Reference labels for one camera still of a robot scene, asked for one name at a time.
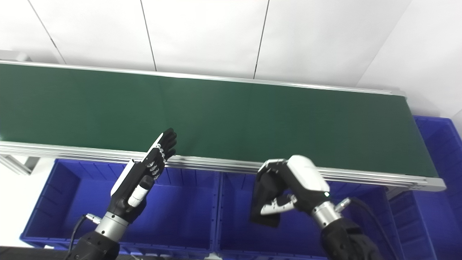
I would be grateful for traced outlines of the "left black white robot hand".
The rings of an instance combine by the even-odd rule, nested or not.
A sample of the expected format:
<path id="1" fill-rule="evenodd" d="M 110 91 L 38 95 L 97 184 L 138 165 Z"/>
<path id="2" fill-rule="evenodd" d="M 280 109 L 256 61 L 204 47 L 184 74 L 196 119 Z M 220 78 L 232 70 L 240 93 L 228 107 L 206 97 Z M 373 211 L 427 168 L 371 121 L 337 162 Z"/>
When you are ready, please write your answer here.
<path id="1" fill-rule="evenodd" d="M 111 189 L 107 212 L 133 223 L 146 206 L 146 197 L 165 169 L 167 161 L 175 155 L 177 134 L 168 128 L 160 134 L 143 160 L 130 160 Z"/>

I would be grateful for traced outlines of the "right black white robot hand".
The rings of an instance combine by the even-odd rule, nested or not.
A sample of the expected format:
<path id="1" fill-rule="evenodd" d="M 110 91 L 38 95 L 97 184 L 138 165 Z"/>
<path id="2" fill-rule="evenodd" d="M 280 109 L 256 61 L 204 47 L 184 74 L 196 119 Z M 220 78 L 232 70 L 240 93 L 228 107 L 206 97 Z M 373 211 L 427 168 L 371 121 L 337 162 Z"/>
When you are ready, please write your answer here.
<path id="1" fill-rule="evenodd" d="M 267 160 L 257 172 L 255 185 L 252 213 L 258 216 L 293 209 L 311 216 L 337 214 L 330 201 L 330 186 L 305 156 Z"/>

